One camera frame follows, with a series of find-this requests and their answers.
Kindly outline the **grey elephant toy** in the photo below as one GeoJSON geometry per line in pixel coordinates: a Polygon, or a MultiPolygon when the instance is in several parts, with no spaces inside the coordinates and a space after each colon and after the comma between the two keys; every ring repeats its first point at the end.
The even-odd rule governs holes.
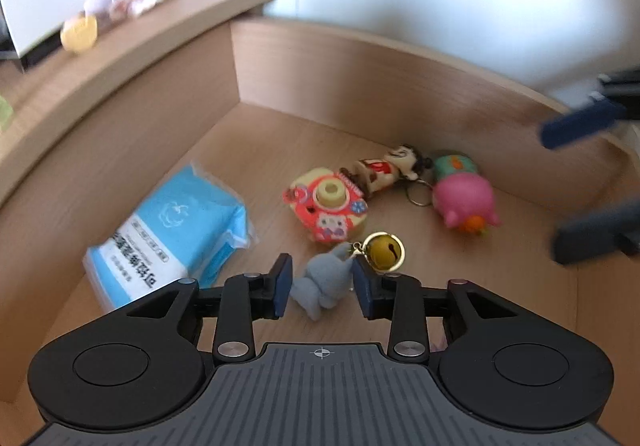
{"type": "Polygon", "coordinates": [[[307,263],[303,276],[293,280],[290,296],[312,321],[331,309],[352,286],[352,245],[342,242],[307,263]]]}

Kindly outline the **pink pig toy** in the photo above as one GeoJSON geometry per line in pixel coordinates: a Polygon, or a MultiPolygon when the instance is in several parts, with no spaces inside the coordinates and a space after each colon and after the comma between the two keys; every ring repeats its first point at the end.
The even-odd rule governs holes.
{"type": "Polygon", "coordinates": [[[491,183],[465,154],[434,161],[432,203],[448,229],[480,235],[501,224],[491,183]]]}

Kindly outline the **golden bell keychain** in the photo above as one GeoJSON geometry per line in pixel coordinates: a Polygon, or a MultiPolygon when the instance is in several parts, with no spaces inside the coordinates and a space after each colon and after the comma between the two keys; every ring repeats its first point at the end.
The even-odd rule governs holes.
{"type": "Polygon", "coordinates": [[[352,243],[352,255],[363,256],[377,273],[395,273],[405,263],[406,250],[398,236],[378,231],[352,243]]]}

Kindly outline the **red yellow toy camera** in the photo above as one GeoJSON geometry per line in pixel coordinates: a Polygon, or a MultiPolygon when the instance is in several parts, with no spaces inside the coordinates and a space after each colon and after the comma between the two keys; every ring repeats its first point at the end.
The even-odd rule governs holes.
{"type": "Polygon", "coordinates": [[[362,191],[344,174],[317,167],[297,177],[283,201],[316,242],[348,241],[364,224],[368,205],[362,191]]]}

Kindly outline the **yellow bunny figure toy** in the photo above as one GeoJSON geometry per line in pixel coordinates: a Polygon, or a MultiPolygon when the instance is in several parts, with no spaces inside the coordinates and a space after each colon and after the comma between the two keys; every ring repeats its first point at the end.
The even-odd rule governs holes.
{"type": "Polygon", "coordinates": [[[64,22],[60,32],[62,47],[73,54],[82,54],[98,39],[98,20],[95,16],[76,16],[64,22]]]}

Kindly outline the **blue tissue pack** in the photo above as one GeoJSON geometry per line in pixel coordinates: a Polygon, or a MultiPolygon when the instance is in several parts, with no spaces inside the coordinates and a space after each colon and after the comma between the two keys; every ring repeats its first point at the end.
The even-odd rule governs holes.
{"type": "Polygon", "coordinates": [[[213,285],[237,250],[256,240],[248,210],[221,180],[190,163],[148,195],[82,264],[111,311],[171,282],[213,285]]]}

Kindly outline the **green bunny figure toy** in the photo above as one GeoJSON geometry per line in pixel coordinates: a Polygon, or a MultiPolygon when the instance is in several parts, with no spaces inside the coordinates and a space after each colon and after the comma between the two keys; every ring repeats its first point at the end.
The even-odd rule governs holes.
{"type": "Polygon", "coordinates": [[[8,129],[12,122],[13,115],[14,110],[11,103],[3,97],[0,97],[0,133],[4,133],[8,129]]]}

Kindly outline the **cartoon boy keychain figure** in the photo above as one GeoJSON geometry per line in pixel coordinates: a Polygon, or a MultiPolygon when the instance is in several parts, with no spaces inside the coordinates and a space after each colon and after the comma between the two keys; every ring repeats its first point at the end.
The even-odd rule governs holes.
{"type": "Polygon", "coordinates": [[[361,159],[349,167],[341,167],[340,173],[357,186],[363,198],[369,201],[377,193],[397,183],[415,183],[432,167],[431,158],[424,157],[416,147],[405,143],[387,150],[382,158],[361,159]]]}

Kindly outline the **wooden drawer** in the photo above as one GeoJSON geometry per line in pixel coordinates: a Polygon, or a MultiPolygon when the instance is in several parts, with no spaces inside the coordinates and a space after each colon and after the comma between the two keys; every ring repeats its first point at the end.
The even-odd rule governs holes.
{"type": "Polygon", "coordinates": [[[315,167],[339,169],[410,143],[468,154],[495,188],[502,224],[468,238],[420,187],[370,204],[366,227],[404,240],[406,273],[465,278],[597,343],[614,391],[601,424],[639,440],[639,264],[613,254],[562,267],[564,219],[639,194],[637,155],[610,135],[556,151],[538,126],[555,105],[447,57],[356,32],[246,16],[176,50],[106,98],[32,169],[1,210],[1,440],[41,426],[26,384],[43,344],[98,318],[81,260],[161,181],[198,164],[246,203],[257,242],[224,276],[302,268],[318,252],[282,199],[315,167]]]}

